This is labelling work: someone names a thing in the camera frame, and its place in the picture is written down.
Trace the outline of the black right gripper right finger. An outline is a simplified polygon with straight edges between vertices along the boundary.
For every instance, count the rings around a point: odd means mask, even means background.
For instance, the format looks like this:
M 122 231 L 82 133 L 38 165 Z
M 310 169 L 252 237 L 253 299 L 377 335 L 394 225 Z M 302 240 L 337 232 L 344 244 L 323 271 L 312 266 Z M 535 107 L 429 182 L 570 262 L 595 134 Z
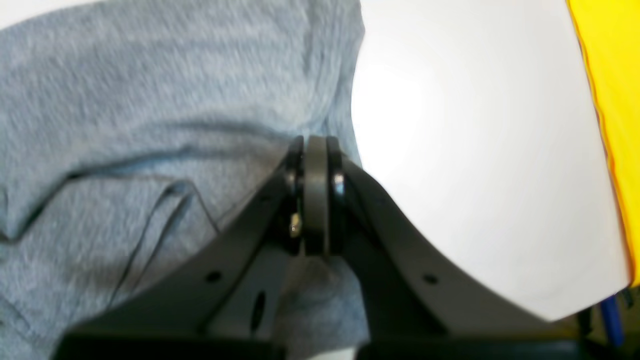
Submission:
M 440 253 L 382 186 L 316 139 L 316 253 L 359 281 L 370 340 L 358 360 L 589 360 L 585 340 L 496 294 Z

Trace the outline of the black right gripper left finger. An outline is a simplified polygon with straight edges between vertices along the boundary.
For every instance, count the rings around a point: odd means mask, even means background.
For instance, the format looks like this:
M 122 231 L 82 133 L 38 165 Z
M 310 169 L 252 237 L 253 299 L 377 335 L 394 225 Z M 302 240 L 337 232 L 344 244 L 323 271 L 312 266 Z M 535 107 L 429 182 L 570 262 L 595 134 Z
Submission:
M 217 239 L 157 284 L 73 326 L 55 360 L 284 360 L 271 338 L 304 139 Z

